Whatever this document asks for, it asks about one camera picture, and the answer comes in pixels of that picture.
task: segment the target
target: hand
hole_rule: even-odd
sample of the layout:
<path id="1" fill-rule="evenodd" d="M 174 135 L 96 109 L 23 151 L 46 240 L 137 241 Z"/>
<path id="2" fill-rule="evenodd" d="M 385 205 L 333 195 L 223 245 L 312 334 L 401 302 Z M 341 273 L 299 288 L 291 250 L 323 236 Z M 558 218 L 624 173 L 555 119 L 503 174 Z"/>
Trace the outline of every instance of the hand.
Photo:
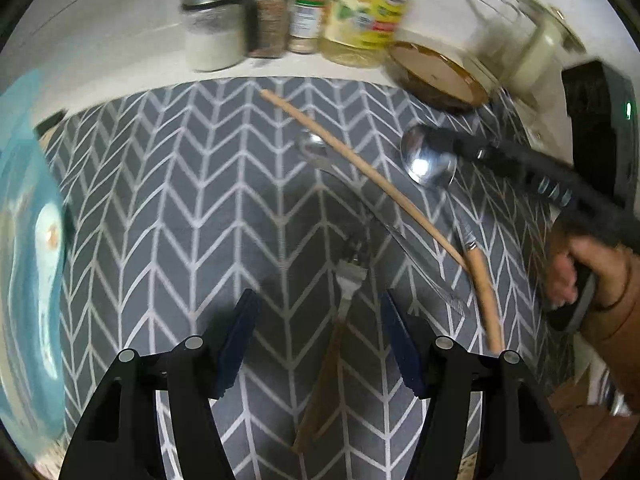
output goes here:
<path id="1" fill-rule="evenodd" d="M 554 306 L 573 303 L 578 298 L 574 261 L 591 268 L 600 277 L 594 303 L 602 308 L 618 302 L 628 280 L 627 257 L 588 236 L 567 236 L 554 225 L 551 234 L 546 294 Z"/>

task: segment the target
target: kitchen counter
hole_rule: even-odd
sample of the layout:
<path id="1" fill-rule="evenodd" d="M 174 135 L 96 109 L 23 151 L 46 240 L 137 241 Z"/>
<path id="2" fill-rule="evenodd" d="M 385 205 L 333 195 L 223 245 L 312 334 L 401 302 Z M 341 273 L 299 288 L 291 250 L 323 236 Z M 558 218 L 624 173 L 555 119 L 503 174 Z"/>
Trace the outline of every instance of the kitchen counter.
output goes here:
<path id="1" fill-rule="evenodd" d="M 464 65 L 464 51 L 450 44 L 404 29 L 398 30 L 396 37 L 399 41 L 428 46 Z M 571 130 L 566 118 L 560 69 L 559 65 L 554 67 L 553 73 L 545 78 L 544 90 L 546 101 L 552 103 L 550 108 L 544 113 L 533 112 L 522 105 L 517 109 L 535 149 L 571 162 Z M 216 72 L 194 72 L 188 68 L 184 57 L 184 30 L 180 24 L 118 38 L 113 44 L 106 38 L 98 46 L 62 51 L 49 59 L 41 70 L 42 87 L 32 111 L 33 124 L 62 109 L 69 115 L 76 114 L 121 96 L 212 78 L 322 77 L 397 86 L 383 67 L 345 67 L 320 54 L 292 52 L 277 59 L 245 59 Z"/>
<path id="2" fill-rule="evenodd" d="M 260 70 L 285 65 L 287 58 Z M 260 88 L 284 96 L 353 147 L 453 243 L 456 202 L 488 256 L 508 347 L 521 353 L 547 392 L 568 377 L 568 341 L 541 316 L 548 210 L 469 164 L 461 164 L 449 191 L 419 189 L 398 161 L 400 135 L 415 121 L 523 141 L 505 95 L 452 117 L 382 80 L 181 82 L 78 112 L 47 150 L 76 225 L 61 304 L 67 439 L 120 349 L 168 350 L 228 312 L 245 287 L 260 294 L 264 307 L 236 384 L 212 408 L 236 478 L 404 476 L 426 403 L 402 384 L 382 333 L 378 294 L 387 287 L 437 332 L 485 352 L 468 276 L 375 185 L 339 162 L 473 314 L 461 318 L 443 304 L 395 243 L 368 226 L 369 277 L 351 307 L 326 423 L 303 458 L 290 451 L 339 301 L 332 270 L 345 238 L 363 232 L 362 210 L 340 183 L 299 158 L 300 126 L 263 101 Z M 175 473 L 168 403 L 160 398 L 162 455 Z M 465 455 L 478 445 L 480 416 L 475 396 Z"/>

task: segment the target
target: metal spoon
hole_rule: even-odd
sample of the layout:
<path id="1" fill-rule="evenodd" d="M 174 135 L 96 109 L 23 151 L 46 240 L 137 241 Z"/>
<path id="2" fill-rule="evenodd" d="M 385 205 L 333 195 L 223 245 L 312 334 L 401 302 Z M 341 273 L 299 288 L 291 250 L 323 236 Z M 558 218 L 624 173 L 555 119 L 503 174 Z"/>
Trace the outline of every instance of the metal spoon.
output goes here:
<path id="1" fill-rule="evenodd" d="M 413 126 L 402 136 L 400 141 L 402 164 L 409 176 L 420 186 L 446 188 L 452 183 L 456 173 L 456 157 L 450 153 L 439 152 L 436 148 L 428 145 L 424 135 L 425 128 L 428 126 Z M 453 225 L 458 231 L 460 242 L 465 247 L 466 259 L 476 288 L 489 350 L 500 353 L 505 349 L 504 335 L 502 334 L 500 312 L 486 257 L 478 246 L 468 222 L 462 215 L 456 213 L 453 200 L 450 200 L 450 204 Z"/>
<path id="2" fill-rule="evenodd" d="M 445 303 L 459 313 L 460 316 L 465 317 L 469 313 L 469 308 L 466 303 L 455 295 L 452 288 L 440 276 L 440 272 L 424 259 L 424 257 L 409 243 L 409 241 L 402 236 L 400 231 L 388 224 L 388 222 L 380 216 L 378 211 L 362 199 L 356 187 L 349 180 L 336 171 L 330 160 L 330 149 L 324 143 L 324 140 L 316 135 L 303 132 L 296 139 L 296 145 L 300 150 L 302 157 L 309 164 L 314 168 L 324 171 L 338 179 L 355 195 L 359 202 L 370 212 L 373 218 L 375 218 L 379 224 L 386 229 L 396 243 L 400 245 L 401 249 L 409 257 L 412 264 L 414 264 L 415 270 L 417 270 L 422 278 L 431 285 L 436 294 Z"/>

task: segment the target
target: sleeve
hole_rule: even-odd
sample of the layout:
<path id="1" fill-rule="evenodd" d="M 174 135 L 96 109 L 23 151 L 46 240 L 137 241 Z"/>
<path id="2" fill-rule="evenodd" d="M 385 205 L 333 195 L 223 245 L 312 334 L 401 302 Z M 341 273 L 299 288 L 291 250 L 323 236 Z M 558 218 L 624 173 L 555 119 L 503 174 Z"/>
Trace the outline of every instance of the sleeve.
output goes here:
<path id="1" fill-rule="evenodd" d="M 631 252 L 626 257 L 622 297 L 607 310 L 590 310 L 580 332 L 609 366 L 627 405 L 640 413 L 640 258 Z"/>

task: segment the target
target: yellow label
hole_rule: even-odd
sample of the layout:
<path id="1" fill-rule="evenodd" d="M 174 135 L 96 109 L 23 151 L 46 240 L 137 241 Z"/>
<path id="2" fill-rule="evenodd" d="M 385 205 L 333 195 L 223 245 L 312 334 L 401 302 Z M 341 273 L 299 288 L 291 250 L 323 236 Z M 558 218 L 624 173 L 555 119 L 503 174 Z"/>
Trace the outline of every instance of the yellow label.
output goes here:
<path id="1" fill-rule="evenodd" d="M 324 36 L 356 48 L 385 48 L 404 14 L 406 1 L 331 0 Z"/>

